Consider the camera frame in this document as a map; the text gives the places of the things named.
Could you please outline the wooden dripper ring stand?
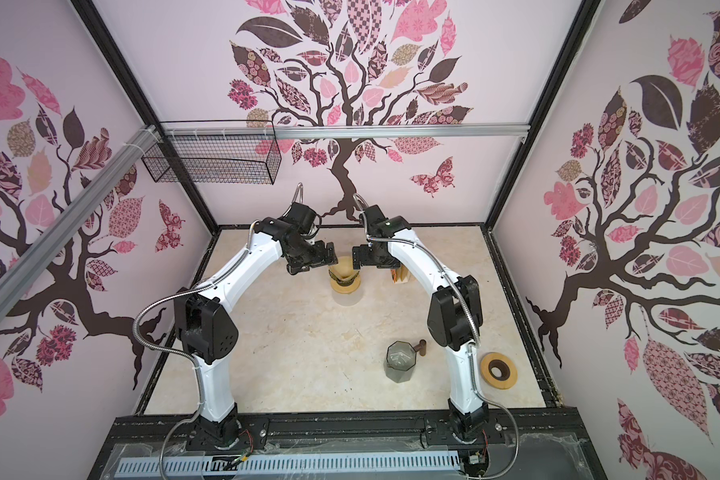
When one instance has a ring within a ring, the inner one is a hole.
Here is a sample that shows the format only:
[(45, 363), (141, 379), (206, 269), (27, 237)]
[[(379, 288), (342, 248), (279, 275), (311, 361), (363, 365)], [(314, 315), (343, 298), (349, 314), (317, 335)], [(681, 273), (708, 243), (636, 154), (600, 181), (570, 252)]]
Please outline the wooden dripper ring stand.
[(331, 277), (330, 286), (331, 288), (340, 295), (351, 295), (356, 292), (361, 286), (361, 277), (355, 275), (349, 278)]

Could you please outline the grey glass server with knob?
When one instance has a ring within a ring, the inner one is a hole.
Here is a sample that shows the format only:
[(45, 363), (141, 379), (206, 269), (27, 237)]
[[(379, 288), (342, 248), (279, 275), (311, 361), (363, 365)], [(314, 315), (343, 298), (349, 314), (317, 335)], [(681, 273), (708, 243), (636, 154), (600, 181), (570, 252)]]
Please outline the grey glass server with knob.
[(409, 381), (417, 364), (419, 356), (425, 356), (427, 342), (421, 339), (411, 344), (404, 341), (395, 341), (386, 350), (384, 359), (384, 372), (387, 378), (395, 383)]

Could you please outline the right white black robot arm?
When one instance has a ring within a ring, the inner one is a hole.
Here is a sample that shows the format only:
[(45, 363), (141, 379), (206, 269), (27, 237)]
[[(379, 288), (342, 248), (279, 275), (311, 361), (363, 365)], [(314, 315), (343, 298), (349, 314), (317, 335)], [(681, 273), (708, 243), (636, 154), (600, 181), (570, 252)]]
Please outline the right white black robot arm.
[(466, 441), (480, 430), (490, 413), (477, 362), (482, 325), (479, 284), (474, 277), (461, 276), (445, 266), (403, 217), (389, 218), (379, 206), (367, 206), (359, 197), (355, 202), (366, 241), (352, 249), (353, 266), (404, 266), (430, 295), (427, 328), (445, 351), (451, 428), (456, 438)]

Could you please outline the brown paper filter stack holder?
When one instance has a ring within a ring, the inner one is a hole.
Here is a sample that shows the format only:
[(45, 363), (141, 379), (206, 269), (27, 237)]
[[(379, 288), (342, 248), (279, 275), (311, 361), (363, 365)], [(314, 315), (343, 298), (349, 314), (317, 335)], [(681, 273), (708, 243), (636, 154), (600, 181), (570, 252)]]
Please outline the brown paper filter stack holder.
[(406, 283), (409, 279), (409, 270), (403, 265), (391, 270), (390, 273), (391, 279), (395, 284)]

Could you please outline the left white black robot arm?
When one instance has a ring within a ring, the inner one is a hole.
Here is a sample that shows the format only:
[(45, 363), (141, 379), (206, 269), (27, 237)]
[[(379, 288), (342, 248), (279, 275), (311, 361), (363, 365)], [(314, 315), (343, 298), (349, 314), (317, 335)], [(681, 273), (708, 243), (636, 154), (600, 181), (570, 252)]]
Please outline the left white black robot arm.
[(197, 425), (223, 446), (234, 443), (241, 430), (230, 383), (230, 355), (240, 336), (232, 311), (254, 281), (280, 259), (290, 275), (337, 264), (333, 244), (315, 238), (319, 227), (313, 209), (292, 202), (283, 215), (254, 222), (244, 247), (223, 268), (175, 300), (177, 336), (182, 351), (196, 363)]

